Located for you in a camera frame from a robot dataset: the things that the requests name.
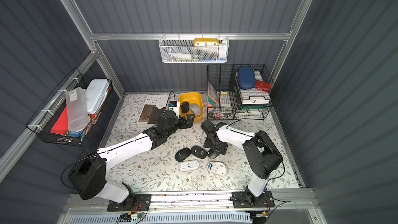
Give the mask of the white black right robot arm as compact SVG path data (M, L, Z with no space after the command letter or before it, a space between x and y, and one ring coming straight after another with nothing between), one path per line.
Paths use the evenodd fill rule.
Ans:
M245 132L224 122L214 124L210 120L204 121L201 129L206 134L204 147L209 149L207 154L210 159L225 155L230 144L244 151L253 172L245 189L246 198L254 201L264 196L271 173L284 165L283 156L268 134L264 131Z

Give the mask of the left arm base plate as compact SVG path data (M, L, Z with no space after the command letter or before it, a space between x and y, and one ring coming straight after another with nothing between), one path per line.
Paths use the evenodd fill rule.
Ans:
M107 211L108 212L146 212L149 209L151 203L151 194L137 194L128 196L123 202L116 203L109 201Z

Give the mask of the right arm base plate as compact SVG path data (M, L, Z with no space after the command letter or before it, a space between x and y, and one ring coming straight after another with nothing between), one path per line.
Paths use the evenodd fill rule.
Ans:
M234 208L271 208L275 206L273 195L270 191L255 197L249 191L235 191L229 198Z

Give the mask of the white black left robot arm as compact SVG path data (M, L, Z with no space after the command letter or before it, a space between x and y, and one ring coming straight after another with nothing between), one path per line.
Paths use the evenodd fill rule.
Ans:
M165 110L154 126L136 137L99 148L76 161L68 178L83 200L103 198L118 204L134 203L133 190L107 178L107 173L125 160L164 144L177 130L191 128L194 120L194 114L177 117L174 111Z

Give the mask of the white mouse blue accent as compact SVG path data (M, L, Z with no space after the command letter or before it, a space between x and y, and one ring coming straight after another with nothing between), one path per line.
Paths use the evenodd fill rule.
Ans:
M218 176L226 176L228 170L224 163L222 162L209 162L207 165L208 172L218 175Z

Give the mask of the grey computer mouse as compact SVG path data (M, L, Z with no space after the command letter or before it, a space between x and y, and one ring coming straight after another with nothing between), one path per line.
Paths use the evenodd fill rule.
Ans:
M201 116L202 115L202 109L195 103L190 104L190 111L195 114L195 116Z

